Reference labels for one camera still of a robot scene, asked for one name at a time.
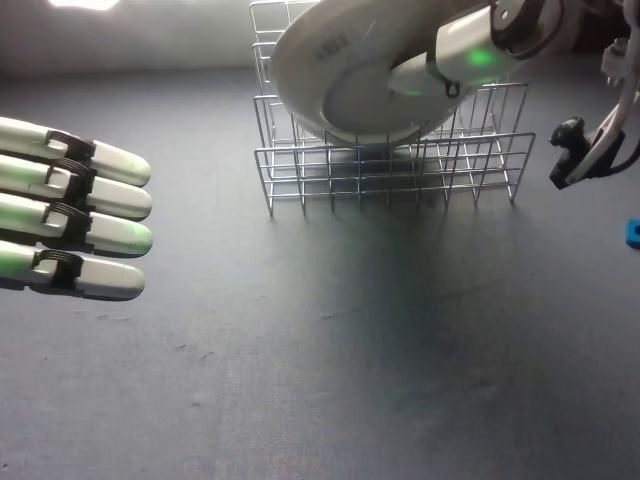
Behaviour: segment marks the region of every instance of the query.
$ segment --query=wire dish rack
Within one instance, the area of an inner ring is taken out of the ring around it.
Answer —
[[[442,194],[445,205],[454,193],[467,192],[478,204],[480,194],[501,189],[511,202],[518,193],[534,133],[519,133],[527,98],[525,83],[484,85],[432,132],[419,131],[412,144],[396,146],[333,144],[329,134],[306,132],[284,108],[269,80],[271,54],[287,26],[316,0],[266,0],[250,6],[260,95],[254,107],[261,148],[255,161],[269,213],[276,200],[353,197],[360,202],[383,196],[387,205],[398,195],[420,207],[425,197]]]

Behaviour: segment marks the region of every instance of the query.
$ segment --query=gray wall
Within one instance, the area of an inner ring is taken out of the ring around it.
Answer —
[[[130,303],[0,293],[0,476],[638,478],[640,168],[547,179],[553,127],[614,103],[598,64],[519,73],[540,138],[515,207],[274,220],[251,71],[3,85],[3,115],[151,162],[156,243]]]

